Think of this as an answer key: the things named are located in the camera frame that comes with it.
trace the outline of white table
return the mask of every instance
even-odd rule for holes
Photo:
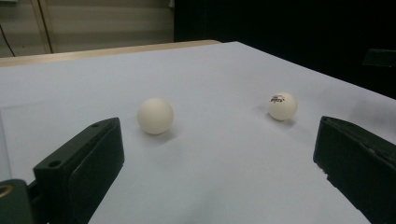
[[[271,96],[299,101],[293,119]],[[140,131],[150,97],[167,133]],[[240,43],[0,68],[0,177],[32,168],[102,119],[120,118],[126,161],[90,223],[369,223],[313,163],[321,116],[396,143],[396,102]]]

